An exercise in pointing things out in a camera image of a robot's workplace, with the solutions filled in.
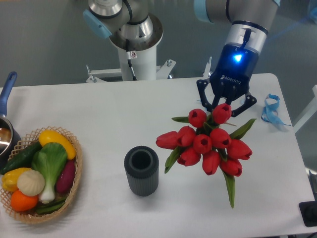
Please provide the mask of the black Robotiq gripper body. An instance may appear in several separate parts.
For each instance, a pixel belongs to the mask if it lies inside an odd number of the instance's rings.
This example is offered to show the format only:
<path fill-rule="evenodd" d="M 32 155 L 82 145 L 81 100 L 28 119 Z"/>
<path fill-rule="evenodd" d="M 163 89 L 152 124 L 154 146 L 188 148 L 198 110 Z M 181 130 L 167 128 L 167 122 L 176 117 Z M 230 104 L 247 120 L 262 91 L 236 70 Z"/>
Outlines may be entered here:
<path fill-rule="evenodd" d="M 221 97 L 230 104 L 249 91 L 250 78 L 258 58 L 257 53 L 248 49 L 234 45 L 223 47 L 215 71 L 210 76 L 213 105 L 217 105 Z"/>

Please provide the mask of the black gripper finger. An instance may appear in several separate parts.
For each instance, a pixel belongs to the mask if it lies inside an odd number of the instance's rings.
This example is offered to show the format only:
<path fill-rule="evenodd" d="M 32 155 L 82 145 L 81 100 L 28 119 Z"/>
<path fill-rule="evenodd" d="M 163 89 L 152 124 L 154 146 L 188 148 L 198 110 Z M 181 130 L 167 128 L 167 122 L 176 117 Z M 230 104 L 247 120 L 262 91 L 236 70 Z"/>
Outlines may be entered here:
<path fill-rule="evenodd" d="M 237 109 L 232 110 L 231 116 L 237 117 L 238 115 L 240 115 L 241 113 L 243 113 L 244 111 L 252 107 L 256 102 L 257 102 L 257 99 L 250 92 L 247 92 L 245 94 L 244 103 Z"/>
<path fill-rule="evenodd" d="M 199 79 L 196 82 L 202 106 L 208 112 L 212 112 L 212 110 L 213 110 L 212 104 L 208 101 L 206 93 L 205 93 L 205 90 L 209 84 L 210 84 L 209 79 Z"/>

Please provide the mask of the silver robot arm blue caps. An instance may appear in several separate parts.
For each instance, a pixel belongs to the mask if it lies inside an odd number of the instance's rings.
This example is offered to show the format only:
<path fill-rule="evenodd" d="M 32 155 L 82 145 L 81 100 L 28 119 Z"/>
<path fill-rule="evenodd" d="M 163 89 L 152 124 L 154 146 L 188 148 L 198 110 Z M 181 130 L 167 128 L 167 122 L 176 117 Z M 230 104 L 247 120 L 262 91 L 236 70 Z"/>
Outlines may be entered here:
<path fill-rule="evenodd" d="M 232 111 L 236 117 L 256 103 L 249 82 L 279 5 L 277 0 L 194 1 L 200 21 L 231 24 L 215 71 L 197 81 L 207 111 L 212 112 L 220 99 L 231 104 L 244 96 L 244 104 Z M 157 78 L 156 47 L 163 28 L 146 0 L 91 0 L 83 17 L 97 36 L 117 47 L 123 80 Z"/>

